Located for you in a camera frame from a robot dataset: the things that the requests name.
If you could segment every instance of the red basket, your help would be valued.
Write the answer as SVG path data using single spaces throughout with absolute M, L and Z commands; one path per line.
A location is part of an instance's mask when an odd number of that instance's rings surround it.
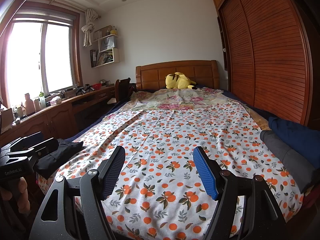
M 94 90 L 99 90 L 99 89 L 101 88 L 101 86 L 102 86 L 101 83 L 92 85 L 92 87 L 94 88 Z

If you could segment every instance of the chair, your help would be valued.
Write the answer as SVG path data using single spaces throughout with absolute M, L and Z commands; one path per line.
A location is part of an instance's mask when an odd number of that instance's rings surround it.
M 134 87 L 130 84 L 131 78 L 117 80 L 115 85 L 116 102 L 120 102 L 125 98 L 129 98 L 134 91 Z

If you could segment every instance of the box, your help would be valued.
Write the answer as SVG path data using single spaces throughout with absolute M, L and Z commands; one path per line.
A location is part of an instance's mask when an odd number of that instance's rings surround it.
M 3 131 L 6 131 L 7 126 L 11 126 L 13 123 L 13 114 L 12 109 L 9 108 L 7 110 L 1 110 L 1 116 L 2 116 L 2 129 Z
M 103 28 L 95 31 L 93 33 L 93 41 L 96 41 L 97 39 L 100 39 L 100 38 L 102 38 L 104 36 L 107 36 L 108 30 L 109 30 L 109 32 L 112 30 L 112 26 L 111 25 L 108 25 L 106 27 L 103 27 Z
M 62 102 L 61 97 L 54 97 L 51 99 L 50 105 L 51 106 L 58 105 L 58 104 L 61 104 L 61 102 Z

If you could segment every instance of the yellow plush toy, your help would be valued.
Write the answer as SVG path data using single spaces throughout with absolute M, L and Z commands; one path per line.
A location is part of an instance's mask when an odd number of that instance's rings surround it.
M 176 72 L 174 74 L 167 75 L 165 77 L 165 84 L 167 85 L 168 89 L 169 88 L 196 89 L 196 87 L 194 86 L 194 85 L 196 85 L 196 82 L 191 81 L 183 73 L 180 73 L 180 72 Z

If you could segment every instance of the orange fruit pattern bedsheet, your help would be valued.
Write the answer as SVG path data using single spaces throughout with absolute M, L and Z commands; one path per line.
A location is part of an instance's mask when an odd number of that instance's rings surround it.
M 200 240 L 216 206 L 192 158 L 194 147 L 202 146 L 222 169 L 248 178 L 261 174 L 289 220 L 303 195 L 260 140 L 260 132 L 237 102 L 194 110 L 119 111 L 78 138 L 86 149 L 48 181 L 39 176 L 39 186 L 46 192 L 54 176 L 82 176 L 121 145 L 126 161 L 112 195 L 103 202 L 112 230 L 136 240 Z M 239 197 L 231 235 L 240 228 L 242 209 Z

